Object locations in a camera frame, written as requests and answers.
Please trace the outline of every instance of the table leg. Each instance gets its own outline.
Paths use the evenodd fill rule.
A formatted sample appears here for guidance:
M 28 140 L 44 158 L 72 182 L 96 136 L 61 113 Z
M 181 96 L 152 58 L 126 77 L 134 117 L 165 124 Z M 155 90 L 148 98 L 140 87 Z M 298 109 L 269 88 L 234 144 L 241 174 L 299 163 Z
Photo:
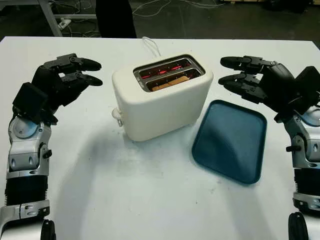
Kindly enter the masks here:
M 55 37 L 62 37 L 60 28 L 58 27 L 56 18 L 51 10 L 51 6 L 48 3 L 48 0 L 38 0 L 39 5 L 44 13 L 46 20 L 52 30 L 52 33 Z

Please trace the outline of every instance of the teal plastic tray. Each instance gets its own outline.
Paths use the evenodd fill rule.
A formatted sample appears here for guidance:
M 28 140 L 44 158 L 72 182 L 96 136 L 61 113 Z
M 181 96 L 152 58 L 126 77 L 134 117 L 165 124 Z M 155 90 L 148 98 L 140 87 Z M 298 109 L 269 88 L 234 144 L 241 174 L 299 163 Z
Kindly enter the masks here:
M 212 101 L 192 146 L 194 160 L 244 184 L 260 179 L 267 120 L 259 112 Z

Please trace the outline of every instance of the metal frame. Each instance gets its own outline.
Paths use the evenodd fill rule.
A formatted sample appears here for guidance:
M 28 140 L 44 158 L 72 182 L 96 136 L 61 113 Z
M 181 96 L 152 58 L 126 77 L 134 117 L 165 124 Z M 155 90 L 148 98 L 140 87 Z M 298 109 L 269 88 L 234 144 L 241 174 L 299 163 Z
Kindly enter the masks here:
M 95 14 L 54 14 L 51 10 L 49 0 L 0 0 L 0 5 L 40 5 L 55 37 L 63 36 L 56 19 L 97 19 Z

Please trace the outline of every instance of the power strip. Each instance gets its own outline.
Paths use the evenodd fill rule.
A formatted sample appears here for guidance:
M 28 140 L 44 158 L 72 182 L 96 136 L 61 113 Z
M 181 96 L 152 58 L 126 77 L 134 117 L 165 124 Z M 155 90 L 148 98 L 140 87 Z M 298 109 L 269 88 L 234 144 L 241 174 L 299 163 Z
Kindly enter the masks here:
M 71 23 L 71 19 L 61 18 L 61 22 L 58 24 L 60 30 L 65 29 Z

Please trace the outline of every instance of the robotic arm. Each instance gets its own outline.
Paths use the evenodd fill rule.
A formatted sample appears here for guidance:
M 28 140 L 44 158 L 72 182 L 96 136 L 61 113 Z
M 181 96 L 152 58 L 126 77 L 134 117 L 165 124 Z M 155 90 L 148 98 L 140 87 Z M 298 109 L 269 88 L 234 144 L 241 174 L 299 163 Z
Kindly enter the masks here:
M 88 86 L 101 86 L 98 78 L 82 71 L 98 71 L 100 63 L 76 54 L 59 56 L 36 70 L 32 82 L 22 84 L 13 101 L 8 134 L 5 206 L 0 209 L 1 240 L 55 240 L 55 225 L 44 219 L 47 200 L 51 125 L 54 113 L 78 98 Z
M 284 123 L 290 136 L 291 146 L 286 151 L 292 152 L 296 184 L 293 204 L 300 212 L 289 217 L 289 239 L 320 239 L 320 219 L 314 228 L 315 217 L 320 217 L 319 72 L 308 66 L 294 78 L 281 63 L 253 56 L 223 57 L 220 63 L 241 73 L 222 77 L 218 83 L 245 100 L 263 103 L 277 112 L 274 120 Z M 305 219 L 311 222 L 310 227 Z

